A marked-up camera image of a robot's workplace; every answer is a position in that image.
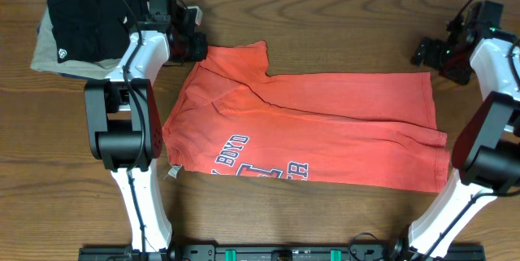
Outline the red printed t-shirt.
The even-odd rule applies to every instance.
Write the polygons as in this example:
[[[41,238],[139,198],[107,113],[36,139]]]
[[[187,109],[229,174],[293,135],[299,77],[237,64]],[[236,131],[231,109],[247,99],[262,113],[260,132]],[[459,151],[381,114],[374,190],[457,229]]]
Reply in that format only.
[[[163,125],[191,172],[438,192],[449,169],[419,73],[269,76],[267,44],[213,47]]]

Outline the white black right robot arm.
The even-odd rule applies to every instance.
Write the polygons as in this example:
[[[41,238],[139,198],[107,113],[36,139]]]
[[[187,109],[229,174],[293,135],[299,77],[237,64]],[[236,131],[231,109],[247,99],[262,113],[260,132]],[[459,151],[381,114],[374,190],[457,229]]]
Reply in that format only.
[[[453,173],[427,211],[396,242],[393,260],[442,260],[456,236],[487,204],[519,194],[519,42],[480,40],[469,63],[483,103],[453,147]]]

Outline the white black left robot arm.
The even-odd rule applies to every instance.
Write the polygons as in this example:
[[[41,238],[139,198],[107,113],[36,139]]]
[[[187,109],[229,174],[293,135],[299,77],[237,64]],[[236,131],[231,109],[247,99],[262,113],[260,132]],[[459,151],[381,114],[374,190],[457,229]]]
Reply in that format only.
[[[125,249],[83,249],[81,260],[168,260],[173,234],[158,186],[163,135],[153,84],[168,62],[199,62],[208,51],[204,33],[137,31],[118,65],[88,80],[84,102],[90,149],[119,187],[132,230]]]

